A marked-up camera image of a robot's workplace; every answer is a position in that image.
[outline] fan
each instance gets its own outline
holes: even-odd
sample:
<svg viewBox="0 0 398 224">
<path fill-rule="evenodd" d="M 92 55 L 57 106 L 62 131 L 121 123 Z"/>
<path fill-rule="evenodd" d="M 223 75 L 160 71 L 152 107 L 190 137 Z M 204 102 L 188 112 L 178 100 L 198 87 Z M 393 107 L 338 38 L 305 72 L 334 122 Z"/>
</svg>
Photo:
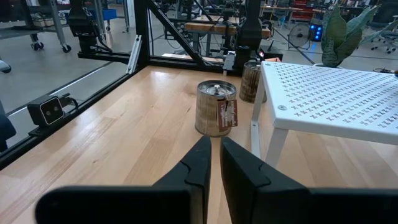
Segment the fan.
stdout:
<svg viewBox="0 0 398 224">
<path fill-rule="evenodd" d="M 287 37 L 288 49 L 290 49 L 290 47 L 303 48 L 302 46 L 306 43 L 308 43 L 308 47 L 303 49 L 308 50 L 310 48 L 310 27 L 307 24 L 297 24 Z"/>
</svg>

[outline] wooden grain label can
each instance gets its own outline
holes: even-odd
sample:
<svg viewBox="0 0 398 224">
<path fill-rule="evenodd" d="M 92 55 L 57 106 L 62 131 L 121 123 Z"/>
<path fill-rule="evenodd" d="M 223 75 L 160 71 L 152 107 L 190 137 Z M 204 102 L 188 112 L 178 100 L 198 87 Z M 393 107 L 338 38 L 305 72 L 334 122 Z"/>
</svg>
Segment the wooden grain label can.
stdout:
<svg viewBox="0 0 398 224">
<path fill-rule="evenodd" d="M 239 97 L 241 100 L 254 103 L 256 99 L 257 88 L 261 75 L 261 62 L 246 62 L 244 64 L 241 88 Z M 267 95 L 264 95 L 262 102 L 267 101 Z"/>
<path fill-rule="evenodd" d="M 197 88 L 197 110 L 195 128 L 205 136 L 227 135 L 231 128 L 220 131 L 218 126 L 218 102 L 235 100 L 236 87 L 221 80 L 208 80 L 199 83 Z"/>
</svg>

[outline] potted plant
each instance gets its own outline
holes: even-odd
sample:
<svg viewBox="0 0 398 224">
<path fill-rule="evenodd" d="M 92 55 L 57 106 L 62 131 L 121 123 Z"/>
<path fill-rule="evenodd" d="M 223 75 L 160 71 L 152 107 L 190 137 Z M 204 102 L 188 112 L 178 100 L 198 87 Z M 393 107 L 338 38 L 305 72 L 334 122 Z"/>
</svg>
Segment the potted plant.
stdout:
<svg viewBox="0 0 398 224">
<path fill-rule="evenodd" d="M 362 39 L 363 29 L 375 15 L 379 6 L 370 7 L 352 20 L 346 22 L 340 16 L 340 7 L 336 5 L 332 10 L 327 11 L 323 17 L 322 35 L 322 63 L 314 66 L 336 68 L 344 59 L 349 57 L 359 45 L 370 42 L 385 30 L 394 28 L 398 21 L 390 23 L 383 30 L 375 32 Z"/>
</svg>

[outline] white perforated table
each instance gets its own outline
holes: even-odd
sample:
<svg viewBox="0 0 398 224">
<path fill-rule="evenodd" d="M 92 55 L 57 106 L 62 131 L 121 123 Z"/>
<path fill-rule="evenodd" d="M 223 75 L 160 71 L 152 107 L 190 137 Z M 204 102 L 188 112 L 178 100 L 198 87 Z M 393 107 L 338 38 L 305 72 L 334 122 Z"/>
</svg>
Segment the white perforated table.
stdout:
<svg viewBox="0 0 398 224">
<path fill-rule="evenodd" d="M 263 62 L 251 121 L 260 157 L 266 92 L 274 126 L 266 162 L 276 167 L 289 130 L 398 145 L 398 80 L 391 74 Z"/>
</svg>

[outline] gray floor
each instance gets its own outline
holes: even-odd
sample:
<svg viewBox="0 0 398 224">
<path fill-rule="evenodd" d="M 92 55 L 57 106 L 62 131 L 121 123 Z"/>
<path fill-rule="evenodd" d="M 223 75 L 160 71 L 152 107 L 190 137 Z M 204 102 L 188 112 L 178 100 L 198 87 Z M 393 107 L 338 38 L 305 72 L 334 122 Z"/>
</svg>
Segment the gray floor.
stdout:
<svg viewBox="0 0 398 224">
<path fill-rule="evenodd" d="M 123 16 L 123 11 L 118 8 L 118 15 Z M 165 40 L 162 24 L 152 15 L 152 33 L 154 40 L 154 55 L 174 53 L 181 50 L 177 41 Z M 124 19 L 111 21 L 111 32 L 107 33 L 107 44 L 116 51 L 128 52 L 132 47 L 135 30 L 125 30 Z M 97 60 L 80 59 L 78 39 L 72 36 L 70 29 L 64 28 L 67 43 L 72 47 L 68 54 L 62 52 L 59 41 L 54 33 L 41 33 L 39 39 L 45 44 L 45 49 L 34 52 L 30 48 L 30 38 L 17 37 L 0 40 L 0 55 L 4 61 L 12 66 L 9 74 L 0 73 L 0 100 L 6 112 L 13 111 L 9 118 L 17 129 L 17 136 L 10 139 L 9 146 L 27 137 L 27 133 L 35 128 L 30 120 L 27 110 L 22 107 L 26 103 L 44 94 L 54 92 L 54 95 L 71 93 L 78 101 L 83 101 L 96 91 L 100 90 L 115 79 L 124 75 L 126 66 L 121 63 L 107 63 Z M 289 30 L 284 28 L 275 32 L 274 46 L 284 54 L 283 62 L 312 65 L 322 62 L 322 50 L 319 42 L 311 42 L 308 50 L 289 49 L 287 38 Z M 211 48 L 218 49 L 223 39 L 220 35 L 212 35 Z M 262 45 L 269 45 L 270 40 L 262 40 Z M 206 37 L 201 42 L 202 54 L 205 54 Z M 373 68 L 395 69 L 398 53 L 387 54 L 385 49 L 372 51 L 373 44 L 360 46 L 352 56 L 347 58 L 341 66 L 347 69 L 368 70 Z"/>
</svg>

